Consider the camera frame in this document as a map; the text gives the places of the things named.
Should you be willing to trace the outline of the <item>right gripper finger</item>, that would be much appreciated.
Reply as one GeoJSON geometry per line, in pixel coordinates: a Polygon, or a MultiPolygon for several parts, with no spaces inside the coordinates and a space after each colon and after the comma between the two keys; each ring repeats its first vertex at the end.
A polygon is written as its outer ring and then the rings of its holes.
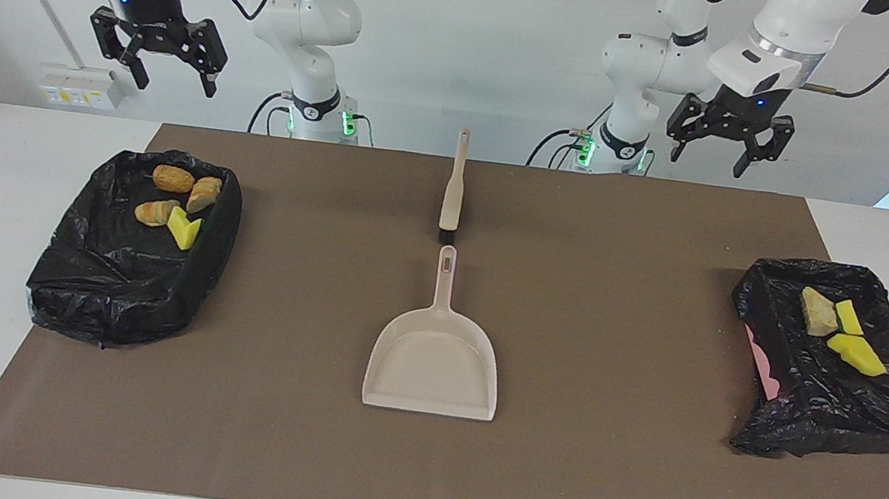
{"type": "Polygon", "coordinates": [[[91,15],[91,25],[102,56],[128,69],[136,88],[144,91],[150,83],[141,60],[148,41],[144,31],[117,17],[109,7],[97,8],[91,15]]]}
{"type": "Polygon", "coordinates": [[[216,95],[218,75],[227,67],[228,54],[211,19],[188,23],[184,61],[200,77],[200,85],[207,98],[216,95]]]}

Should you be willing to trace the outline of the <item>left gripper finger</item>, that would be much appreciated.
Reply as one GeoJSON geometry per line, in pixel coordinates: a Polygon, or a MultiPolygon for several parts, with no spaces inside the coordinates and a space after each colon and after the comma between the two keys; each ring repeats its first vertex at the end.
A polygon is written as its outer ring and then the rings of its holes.
{"type": "Polygon", "coordinates": [[[688,143],[693,143],[705,137],[704,127],[707,103],[696,94],[689,93],[675,108],[668,122],[668,138],[673,143],[673,150],[669,153],[669,160],[676,163],[688,143]]]}
{"type": "Polygon", "coordinates": [[[753,163],[776,161],[794,134],[793,118],[789,115],[775,116],[769,121],[741,127],[740,140],[744,145],[743,154],[733,166],[733,176],[743,177],[753,163]]]}

